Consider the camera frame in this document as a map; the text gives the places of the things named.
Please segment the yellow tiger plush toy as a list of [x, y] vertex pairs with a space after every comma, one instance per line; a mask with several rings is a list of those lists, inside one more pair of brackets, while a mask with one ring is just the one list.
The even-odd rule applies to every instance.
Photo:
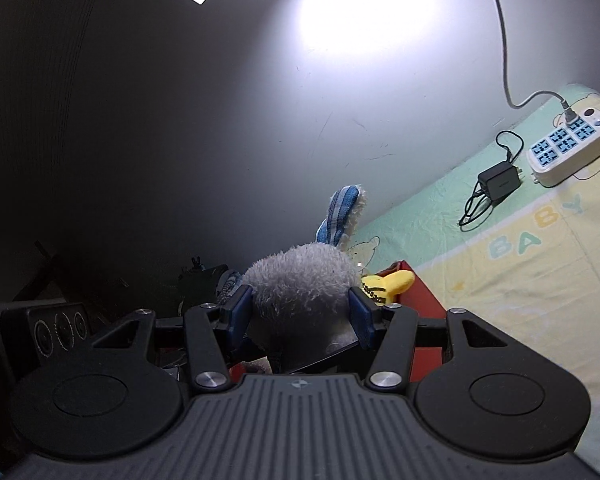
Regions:
[[367, 274], [361, 278], [362, 291], [378, 306], [394, 304], [396, 297], [409, 290], [415, 283], [415, 274], [409, 270], [397, 270], [380, 276]]

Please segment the pink bunny plush toy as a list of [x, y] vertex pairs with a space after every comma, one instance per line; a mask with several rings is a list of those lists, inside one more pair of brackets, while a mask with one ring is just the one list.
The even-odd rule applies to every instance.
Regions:
[[340, 188], [314, 242], [260, 259], [242, 276], [258, 314], [253, 337], [276, 370], [298, 370], [356, 343], [349, 292], [361, 275], [346, 247], [365, 205], [362, 186]]

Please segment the pile of dark clothes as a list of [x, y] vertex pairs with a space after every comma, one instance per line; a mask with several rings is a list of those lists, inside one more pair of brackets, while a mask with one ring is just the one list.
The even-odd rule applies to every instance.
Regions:
[[242, 284], [242, 274], [227, 264], [207, 268], [199, 257], [192, 259], [189, 268], [178, 276], [178, 294], [182, 301], [178, 310], [201, 304], [226, 304]]

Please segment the red cardboard box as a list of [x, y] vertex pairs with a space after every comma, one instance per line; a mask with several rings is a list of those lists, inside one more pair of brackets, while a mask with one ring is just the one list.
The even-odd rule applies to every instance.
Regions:
[[[397, 270], [413, 272], [406, 262], [399, 261], [378, 275], [386, 276]], [[446, 311], [416, 274], [415, 283], [396, 297], [395, 304], [409, 307], [419, 316], [408, 384], [413, 385], [444, 362], [445, 347], [448, 345]], [[230, 379], [233, 382], [238, 382], [245, 374], [355, 374], [364, 379], [364, 356], [348, 317], [343, 328], [338, 330], [337, 338], [324, 351], [319, 352], [314, 342], [302, 340], [291, 350], [260, 352], [255, 359], [242, 360], [230, 367]]]

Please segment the cartoon baby blanket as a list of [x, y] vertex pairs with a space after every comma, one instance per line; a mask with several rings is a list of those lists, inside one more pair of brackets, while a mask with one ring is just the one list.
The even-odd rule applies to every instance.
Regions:
[[600, 472], [600, 158], [554, 188], [530, 172], [466, 230], [458, 219], [489, 146], [355, 232], [370, 272], [407, 262], [442, 306], [463, 307], [576, 375], [592, 412], [579, 455]]

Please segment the black gauge device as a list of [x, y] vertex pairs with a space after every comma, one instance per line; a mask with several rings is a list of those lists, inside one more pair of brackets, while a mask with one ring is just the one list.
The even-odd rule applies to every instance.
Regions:
[[83, 304], [62, 299], [0, 302], [0, 353], [16, 362], [54, 360], [86, 341], [93, 324]]

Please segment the black power adapter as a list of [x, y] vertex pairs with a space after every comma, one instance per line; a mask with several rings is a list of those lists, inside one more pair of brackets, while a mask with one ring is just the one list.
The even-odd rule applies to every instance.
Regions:
[[511, 162], [499, 162], [477, 177], [480, 191], [491, 203], [498, 203], [521, 186], [518, 168]]

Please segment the white power strip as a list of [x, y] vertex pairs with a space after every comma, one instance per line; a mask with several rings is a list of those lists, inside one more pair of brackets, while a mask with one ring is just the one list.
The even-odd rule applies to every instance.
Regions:
[[600, 110], [589, 107], [564, 122], [527, 151], [534, 180], [552, 188], [600, 157]]

